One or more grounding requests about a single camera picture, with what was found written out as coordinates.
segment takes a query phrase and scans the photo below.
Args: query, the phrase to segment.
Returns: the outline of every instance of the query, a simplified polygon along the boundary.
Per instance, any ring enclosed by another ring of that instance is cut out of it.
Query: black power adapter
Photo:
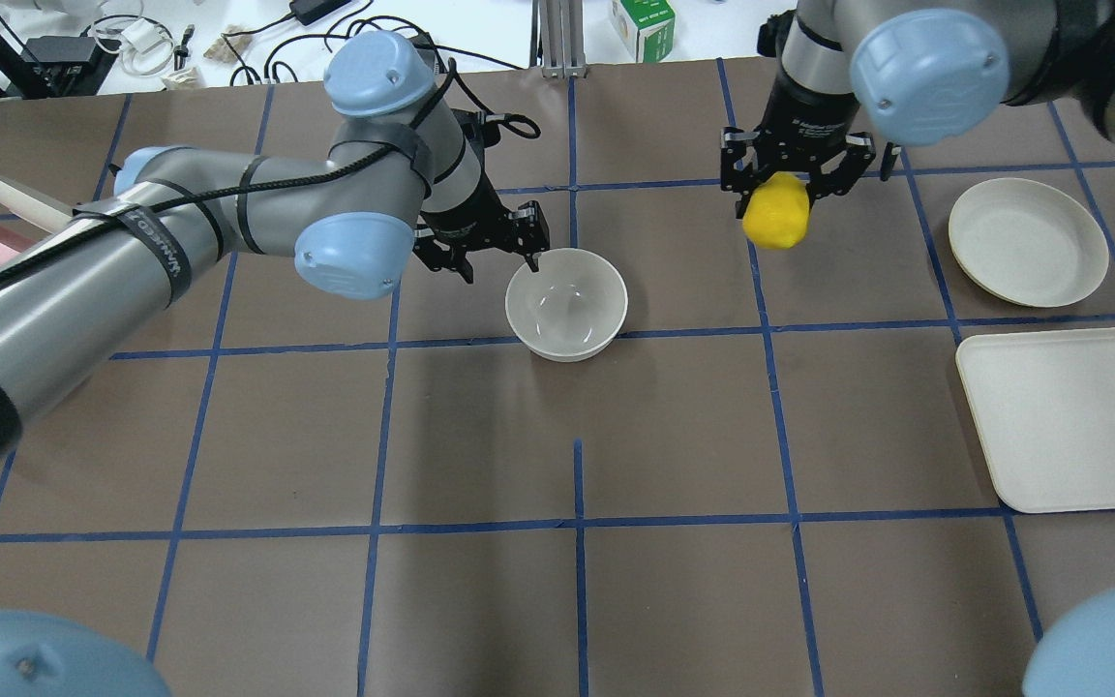
[[[350,1],[352,0],[291,0],[291,12],[300,19],[301,26],[309,26]]]

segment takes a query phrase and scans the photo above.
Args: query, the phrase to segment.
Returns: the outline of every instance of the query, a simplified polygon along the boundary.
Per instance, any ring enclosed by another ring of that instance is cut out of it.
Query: yellow object
[[[809,220],[811,200],[802,181],[792,173],[775,173],[752,193],[743,232],[766,250],[788,250],[806,238]]]

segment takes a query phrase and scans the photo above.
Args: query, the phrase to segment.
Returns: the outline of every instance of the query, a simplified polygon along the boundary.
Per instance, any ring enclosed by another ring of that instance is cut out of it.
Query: rectangular tray
[[[958,371],[1005,503],[1115,509],[1115,327],[973,336]]]

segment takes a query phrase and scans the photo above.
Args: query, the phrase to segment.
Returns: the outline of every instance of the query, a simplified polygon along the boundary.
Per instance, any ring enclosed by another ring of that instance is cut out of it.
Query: green box
[[[612,0],[610,21],[637,62],[660,62],[673,49],[677,14],[665,0]]]

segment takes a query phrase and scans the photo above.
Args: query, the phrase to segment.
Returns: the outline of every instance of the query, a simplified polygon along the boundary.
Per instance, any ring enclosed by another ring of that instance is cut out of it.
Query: white bowl
[[[949,215],[949,243],[979,287],[1030,308],[1076,303],[1107,273],[1096,219],[1069,195],[1026,178],[966,190]]]
[[[510,330],[550,361],[592,358],[628,318],[628,284],[613,264],[585,250],[540,255],[540,271],[518,267],[505,288]]]

